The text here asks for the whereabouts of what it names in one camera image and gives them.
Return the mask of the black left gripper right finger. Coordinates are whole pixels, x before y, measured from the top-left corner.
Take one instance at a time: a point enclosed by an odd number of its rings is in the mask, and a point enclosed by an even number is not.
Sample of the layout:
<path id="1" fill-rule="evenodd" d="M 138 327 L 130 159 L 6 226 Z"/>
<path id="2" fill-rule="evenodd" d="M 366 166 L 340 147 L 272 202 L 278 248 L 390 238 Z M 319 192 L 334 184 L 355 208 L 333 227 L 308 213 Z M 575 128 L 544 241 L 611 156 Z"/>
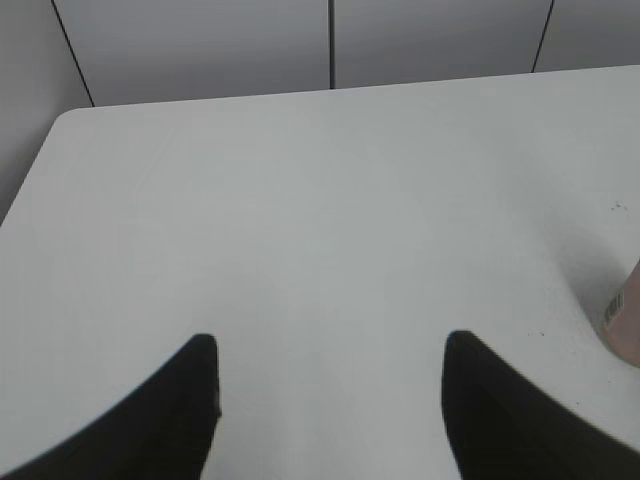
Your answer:
<path id="1" fill-rule="evenodd" d="M 562 406 L 470 331 L 445 343 L 441 411 L 464 479 L 636 479 L 639 453 Z"/>

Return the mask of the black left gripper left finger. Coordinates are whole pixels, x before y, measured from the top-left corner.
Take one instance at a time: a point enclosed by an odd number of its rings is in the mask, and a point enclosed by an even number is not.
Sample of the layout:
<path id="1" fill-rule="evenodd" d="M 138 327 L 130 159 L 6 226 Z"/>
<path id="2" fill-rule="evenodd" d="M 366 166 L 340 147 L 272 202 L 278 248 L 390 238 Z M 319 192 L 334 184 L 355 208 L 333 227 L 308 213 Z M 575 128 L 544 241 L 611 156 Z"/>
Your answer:
<path id="1" fill-rule="evenodd" d="M 4 479 L 199 479 L 221 417 L 218 345 L 197 334 L 126 398 Z"/>

